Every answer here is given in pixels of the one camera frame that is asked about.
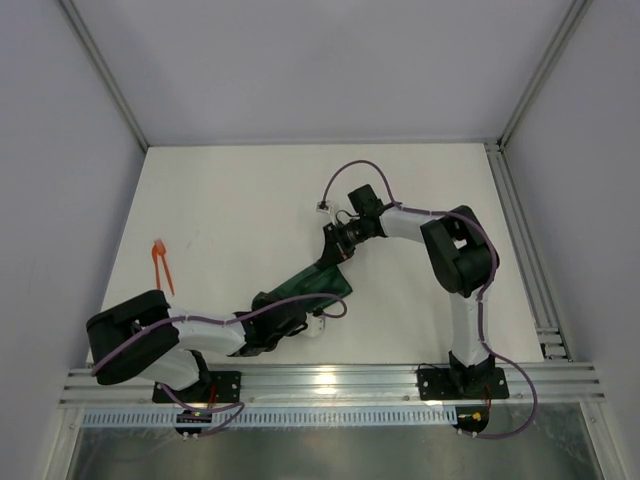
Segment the dark green cloth napkin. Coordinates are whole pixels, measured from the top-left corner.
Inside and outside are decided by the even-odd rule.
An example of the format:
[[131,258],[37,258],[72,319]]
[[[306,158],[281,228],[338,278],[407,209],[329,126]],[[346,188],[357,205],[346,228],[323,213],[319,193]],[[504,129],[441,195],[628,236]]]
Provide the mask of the dark green cloth napkin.
[[341,299],[353,289],[337,266],[319,269],[311,265],[269,292],[259,292],[251,308],[257,310],[277,301],[311,294],[331,294]]

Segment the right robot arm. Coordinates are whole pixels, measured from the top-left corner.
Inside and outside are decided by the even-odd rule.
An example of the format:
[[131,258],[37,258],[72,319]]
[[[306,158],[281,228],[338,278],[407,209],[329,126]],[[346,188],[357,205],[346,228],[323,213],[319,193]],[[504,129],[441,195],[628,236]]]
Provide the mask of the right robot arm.
[[316,266],[334,267],[356,246],[375,237],[402,238],[426,247],[432,271],[450,294],[453,343],[446,367],[423,364],[416,372],[420,398],[507,399],[504,371],[488,350],[483,333],[483,293],[495,277],[499,257],[473,212],[460,206],[445,213],[412,213],[384,204],[366,184],[348,194],[355,217],[323,227],[324,248]]

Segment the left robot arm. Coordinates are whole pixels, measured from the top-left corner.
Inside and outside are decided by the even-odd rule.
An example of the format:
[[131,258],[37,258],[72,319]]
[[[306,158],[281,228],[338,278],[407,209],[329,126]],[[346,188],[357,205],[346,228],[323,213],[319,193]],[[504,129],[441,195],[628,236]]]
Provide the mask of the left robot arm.
[[273,351],[306,321],[297,298],[216,319],[179,311],[162,291],[150,290],[87,321],[92,375],[101,385],[141,377],[174,391],[201,387],[210,381],[204,352],[255,357]]

